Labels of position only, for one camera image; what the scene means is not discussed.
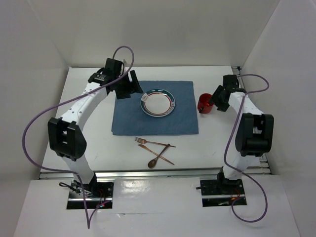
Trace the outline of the copper spoon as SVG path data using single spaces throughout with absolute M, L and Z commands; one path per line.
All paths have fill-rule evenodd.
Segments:
M 167 144 L 167 146 L 163 148 L 163 150 L 158 154 L 158 156 L 156 156 L 156 158 L 149 161 L 148 168 L 154 168 L 157 164 L 158 159 L 160 158 L 159 156 L 161 156 L 169 147 L 170 147 L 170 144 Z

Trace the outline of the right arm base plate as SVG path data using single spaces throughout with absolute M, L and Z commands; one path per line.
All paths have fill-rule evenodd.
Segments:
M 203 207 L 231 206 L 234 201 L 235 205 L 247 205 L 241 180 L 228 186 L 221 186 L 217 180 L 200 180 L 196 190 L 201 192 Z

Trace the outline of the blue cloth placemat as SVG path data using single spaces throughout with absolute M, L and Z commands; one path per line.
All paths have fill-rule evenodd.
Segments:
M 175 99 L 171 113 L 153 117 L 141 108 L 141 94 L 116 99 L 112 133 L 118 136 L 192 135 L 198 134 L 198 118 L 192 81 L 141 81 L 144 92 L 164 89 Z

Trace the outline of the white plate green red rim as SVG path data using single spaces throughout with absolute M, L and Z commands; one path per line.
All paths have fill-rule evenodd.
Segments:
M 143 112 L 149 116 L 160 118 L 169 115 L 175 108 L 174 96 L 164 89 L 152 89 L 144 93 L 140 100 Z

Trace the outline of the red enamel mug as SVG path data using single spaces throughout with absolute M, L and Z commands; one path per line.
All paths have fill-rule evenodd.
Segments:
M 204 93 L 199 97 L 197 110 L 200 114 L 208 114 L 213 108 L 213 103 L 210 102 L 212 95 L 209 93 Z

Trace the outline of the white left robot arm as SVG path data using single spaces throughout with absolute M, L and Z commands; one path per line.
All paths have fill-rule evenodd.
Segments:
M 97 193 L 97 178 L 84 155 L 87 147 L 82 133 L 84 125 L 110 92 L 114 91 L 117 99 L 143 92 L 135 71 L 126 73 L 122 71 L 123 68 L 122 61 L 108 58 L 105 67 L 88 79 L 84 97 L 78 99 L 61 117 L 48 121 L 49 146 L 75 173 L 75 187 L 86 197 Z

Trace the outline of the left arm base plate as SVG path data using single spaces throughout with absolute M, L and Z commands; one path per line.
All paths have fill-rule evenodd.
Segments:
M 67 201 L 68 210 L 84 209 L 82 188 L 75 180 L 71 184 L 59 183 L 60 187 L 68 188 Z M 112 209 L 113 206 L 114 182 L 97 182 L 93 191 L 85 190 L 86 204 L 88 209 Z

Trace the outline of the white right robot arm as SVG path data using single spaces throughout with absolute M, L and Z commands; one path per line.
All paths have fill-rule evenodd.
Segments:
M 224 166 L 217 174 L 216 190 L 230 194 L 241 185 L 241 175 L 256 157 L 269 152 L 272 147 L 274 117 L 259 110 L 249 98 L 249 94 L 269 89 L 269 82 L 262 76 L 266 87 L 249 91 L 239 86 L 237 75 L 224 75 L 223 82 L 217 87 L 209 100 L 217 110 L 225 112 L 233 108 L 237 117 L 228 143 L 224 150 Z

